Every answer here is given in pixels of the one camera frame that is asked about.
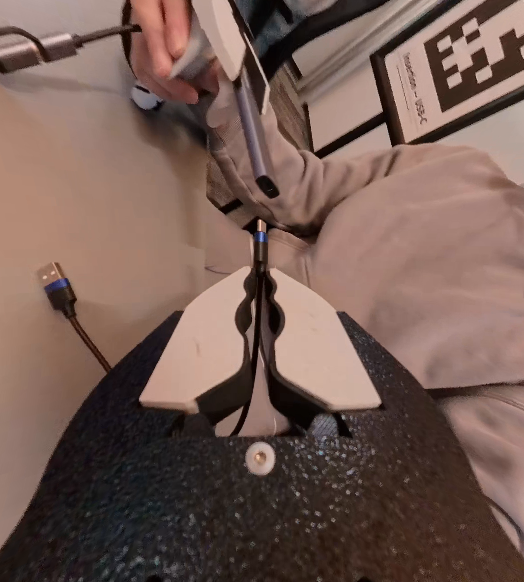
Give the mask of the grey desk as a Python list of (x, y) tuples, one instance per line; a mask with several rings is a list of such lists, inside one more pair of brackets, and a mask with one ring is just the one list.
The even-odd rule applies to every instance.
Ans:
[(199, 129), (143, 113), (133, 81), (115, 37), (0, 75), (0, 549), (104, 376), (37, 271), (61, 265), (112, 366), (216, 279)]

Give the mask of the small white round object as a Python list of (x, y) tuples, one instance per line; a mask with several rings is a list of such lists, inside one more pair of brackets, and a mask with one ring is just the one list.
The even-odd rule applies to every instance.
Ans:
[(130, 97), (133, 103), (143, 111), (157, 111), (163, 105), (163, 100), (142, 84), (133, 85)]

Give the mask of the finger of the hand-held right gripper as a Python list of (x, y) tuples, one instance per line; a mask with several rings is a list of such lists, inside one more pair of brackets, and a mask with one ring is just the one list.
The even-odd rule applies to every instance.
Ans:
[(246, 36), (242, 36), (241, 40), (244, 49), (239, 72), (239, 114), (251, 111), (250, 99), (253, 99), (258, 113), (263, 115), (270, 100), (270, 85), (250, 40)]
[(230, 81), (239, 78), (246, 43), (232, 1), (192, 1), (192, 38), (200, 58), (213, 55)]

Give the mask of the framed marker sign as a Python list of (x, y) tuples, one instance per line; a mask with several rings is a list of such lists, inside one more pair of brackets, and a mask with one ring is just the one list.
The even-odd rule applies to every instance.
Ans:
[(438, 141), (524, 100), (524, 1), (442, 1), (370, 62), (391, 144)]

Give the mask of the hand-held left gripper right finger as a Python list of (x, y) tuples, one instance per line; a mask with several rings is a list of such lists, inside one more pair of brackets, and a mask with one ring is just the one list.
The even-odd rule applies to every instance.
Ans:
[(321, 415), (382, 406), (336, 309), (277, 268), (267, 271), (267, 389), (304, 430)]

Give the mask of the person's right forearm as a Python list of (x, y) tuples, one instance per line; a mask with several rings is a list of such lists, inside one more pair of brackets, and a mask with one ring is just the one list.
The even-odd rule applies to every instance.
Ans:
[(317, 232), (334, 212), (382, 205), (388, 191), (401, 186), (403, 173), (426, 158), (426, 147), (404, 145), (357, 159), (319, 159), (281, 135), (273, 111), (263, 116), (263, 130), (278, 189), (273, 199), (256, 183), (237, 115), (210, 130), (212, 153), (238, 200), (267, 222), (300, 234)]

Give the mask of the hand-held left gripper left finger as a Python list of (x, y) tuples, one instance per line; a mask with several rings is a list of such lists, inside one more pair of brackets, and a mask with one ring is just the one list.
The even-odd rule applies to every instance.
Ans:
[(195, 298), (182, 313), (143, 389), (144, 407), (230, 415), (251, 397), (248, 330), (253, 269), (244, 266)]

